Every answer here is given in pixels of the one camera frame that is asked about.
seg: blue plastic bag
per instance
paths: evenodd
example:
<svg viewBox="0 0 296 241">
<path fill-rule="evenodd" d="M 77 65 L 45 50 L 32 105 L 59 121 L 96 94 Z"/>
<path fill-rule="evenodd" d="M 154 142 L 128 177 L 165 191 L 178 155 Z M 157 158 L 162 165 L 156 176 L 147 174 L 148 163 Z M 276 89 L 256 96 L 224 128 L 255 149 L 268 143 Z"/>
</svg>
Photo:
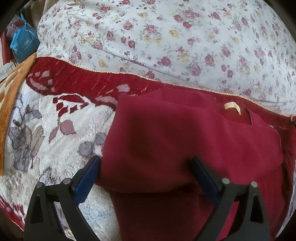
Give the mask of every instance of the blue plastic bag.
<svg viewBox="0 0 296 241">
<path fill-rule="evenodd" d="M 22 13 L 20 17 L 24 21 L 24 26 L 14 34 L 10 45 L 13 55 L 19 63 L 36 52 L 40 45 L 37 31 L 27 23 Z"/>
</svg>

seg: folded clothing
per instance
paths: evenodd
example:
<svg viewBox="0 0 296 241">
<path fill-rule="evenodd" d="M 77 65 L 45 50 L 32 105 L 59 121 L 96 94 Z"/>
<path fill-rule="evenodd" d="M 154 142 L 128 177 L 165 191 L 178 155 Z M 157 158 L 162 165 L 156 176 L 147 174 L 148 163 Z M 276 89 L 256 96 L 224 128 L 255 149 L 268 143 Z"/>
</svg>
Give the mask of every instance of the folded clothing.
<svg viewBox="0 0 296 241">
<path fill-rule="evenodd" d="M 213 206 L 188 168 L 194 156 L 235 184 L 258 183 L 275 238 L 292 195 L 295 127 L 278 132 L 251 110 L 225 110 L 222 100 L 172 88 L 120 95 L 97 184 L 110 191 L 123 241 L 191 241 L 197 235 Z"/>
</svg>

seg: red and white blanket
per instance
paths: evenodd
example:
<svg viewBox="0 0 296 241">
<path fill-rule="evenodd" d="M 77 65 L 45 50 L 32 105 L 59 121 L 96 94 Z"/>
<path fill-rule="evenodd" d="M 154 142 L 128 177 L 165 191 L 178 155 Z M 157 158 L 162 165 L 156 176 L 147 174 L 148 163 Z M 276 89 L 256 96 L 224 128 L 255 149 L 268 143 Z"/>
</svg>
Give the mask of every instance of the red and white blanket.
<svg viewBox="0 0 296 241">
<path fill-rule="evenodd" d="M 118 96 L 124 92 L 142 95 L 166 85 L 134 74 L 95 72 L 51 57 L 37 58 L 19 90 L 10 118 L 4 175 L 0 177 L 0 208 L 23 229 L 38 181 L 46 185 L 60 183 L 72 177 L 93 154 L 102 155 Z M 275 128 L 287 127 L 291 119 L 246 98 L 224 95 L 227 101 L 255 106 L 263 120 L 272 120 Z M 283 227 L 296 206 L 294 188 L 289 198 Z M 94 185 L 79 208 L 100 240 L 120 240 L 114 208 L 103 188 Z M 66 235 L 73 239 L 59 206 L 57 211 Z"/>
</svg>

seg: beige curtain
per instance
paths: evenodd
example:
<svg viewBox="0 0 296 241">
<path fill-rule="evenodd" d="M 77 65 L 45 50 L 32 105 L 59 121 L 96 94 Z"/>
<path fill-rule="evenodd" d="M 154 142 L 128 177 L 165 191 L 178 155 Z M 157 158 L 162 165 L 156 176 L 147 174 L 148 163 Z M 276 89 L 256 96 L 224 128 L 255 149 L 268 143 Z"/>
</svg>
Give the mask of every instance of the beige curtain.
<svg viewBox="0 0 296 241">
<path fill-rule="evenodd" d="M 47 12 L 55 3 L 59 0 L 37 0 L 30 8 L 30 13 L 32 17 L 33 27 L 37 29 L 38 23 L 43 14 Z"/>
</svg>

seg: beige tag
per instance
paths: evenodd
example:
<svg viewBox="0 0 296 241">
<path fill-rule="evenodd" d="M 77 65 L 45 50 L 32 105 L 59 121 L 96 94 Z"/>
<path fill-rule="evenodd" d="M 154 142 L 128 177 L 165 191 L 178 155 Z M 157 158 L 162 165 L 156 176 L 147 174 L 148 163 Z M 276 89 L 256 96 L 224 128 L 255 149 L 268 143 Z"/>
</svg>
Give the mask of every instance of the beige tag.
<svg viewBox="0 0 296 241">
<path fill-rule="evenodd" d="M 236 108 L 236 110 L 239 113 L 239 115 L 241 115 L 240 107 L 235 102 L 228 102 L 228 103 L 224 104 L 224 107 L 225 107 L 226 110 L 228 108 Z"/>
</svg>

